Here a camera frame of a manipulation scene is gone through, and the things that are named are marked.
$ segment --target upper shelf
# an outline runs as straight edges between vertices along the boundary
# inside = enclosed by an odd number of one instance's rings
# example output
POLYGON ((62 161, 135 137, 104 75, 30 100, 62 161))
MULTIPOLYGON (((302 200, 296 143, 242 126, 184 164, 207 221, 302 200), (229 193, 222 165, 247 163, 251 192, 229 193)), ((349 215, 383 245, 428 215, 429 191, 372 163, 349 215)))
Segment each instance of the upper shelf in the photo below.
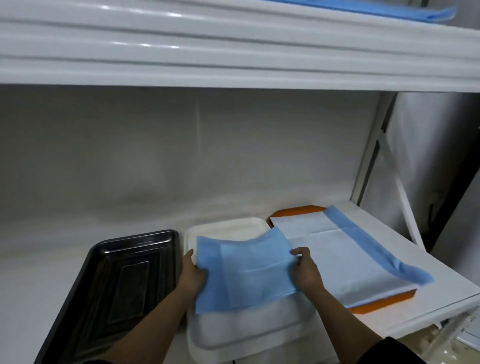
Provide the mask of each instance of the upper shelf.
POLYGON ((0 82, 480 92, 480 31, 261 0, 0 0, 0 82))

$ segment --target folded blue pad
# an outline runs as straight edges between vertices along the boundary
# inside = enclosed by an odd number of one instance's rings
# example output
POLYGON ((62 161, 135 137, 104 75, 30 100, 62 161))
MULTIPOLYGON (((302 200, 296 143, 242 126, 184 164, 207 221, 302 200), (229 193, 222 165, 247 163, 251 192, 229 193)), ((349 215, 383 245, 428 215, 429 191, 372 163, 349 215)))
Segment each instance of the folded blue pad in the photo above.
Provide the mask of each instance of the folded blue pad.
POLYGON ((197 237, 197 266, 208 270, 196 313, 246 308, 295 293, 289 267, 297 261, 278 228, 236 242, 197 237))
POLYGON ((430 8, 416 8, 413 6, 386 4, 381 1, 367 0, 269 0, 286 2, 296 5, 313 6, 346 12, 360 12, 362 14, 378 15, 387 18, 399 18, 417 22, 437 23, 453 19, 456 7, 442 10, 430 8))

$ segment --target black plastic tray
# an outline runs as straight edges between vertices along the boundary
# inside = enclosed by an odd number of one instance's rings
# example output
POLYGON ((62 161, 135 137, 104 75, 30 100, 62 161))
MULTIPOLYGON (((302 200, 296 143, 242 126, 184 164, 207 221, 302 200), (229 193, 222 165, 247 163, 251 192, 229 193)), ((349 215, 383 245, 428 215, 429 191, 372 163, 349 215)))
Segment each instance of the black plastic tray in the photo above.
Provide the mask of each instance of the black plastic tray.
POLYGON ((174 230, 105 240, 88 252, 35 364, 97 357, 175 288, 174 230))

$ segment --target hand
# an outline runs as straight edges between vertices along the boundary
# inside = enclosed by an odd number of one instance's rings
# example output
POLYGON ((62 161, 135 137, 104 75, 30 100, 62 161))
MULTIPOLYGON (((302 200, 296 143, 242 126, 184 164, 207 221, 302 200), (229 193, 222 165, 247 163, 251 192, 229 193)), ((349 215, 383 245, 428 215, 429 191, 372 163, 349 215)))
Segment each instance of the hand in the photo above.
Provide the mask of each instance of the hand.
POLYGON ((322 276, 310 256, 310 249, 307 247, 295 248, 290 251, 290 254, 301 254, 299 262, 292 266, 291 273, 293 282, 301 289, 305 296, 309 297, 316 290, 324 289, 322 276))
POLYGON ((198 269, 192 262, 193 249, 190 249, 182 259, 182 271, 177 288, 194 299, 203 288, 207 276, 206 269, 198 269))

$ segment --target person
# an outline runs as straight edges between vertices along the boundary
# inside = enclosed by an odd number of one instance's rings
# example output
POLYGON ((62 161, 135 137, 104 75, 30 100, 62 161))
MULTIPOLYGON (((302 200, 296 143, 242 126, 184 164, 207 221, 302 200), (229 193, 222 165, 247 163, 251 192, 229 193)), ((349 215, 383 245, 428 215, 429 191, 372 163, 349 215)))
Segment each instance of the person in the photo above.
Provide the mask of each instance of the person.
MULTIPOLYGON (((292 266, 294 284, 315 306, 341 364, 424 364, 415 353, 393 338, 382 339, 358 320, 324 287, 322 277, 306 247, 291 251, 299 255, 292 266)), ((133 330, 114 344, 101 360, 89 364, 162 364, 180 321, 206 279, 206 272, 192 262, 193 249, 182 260, 176 289, 133 330)))

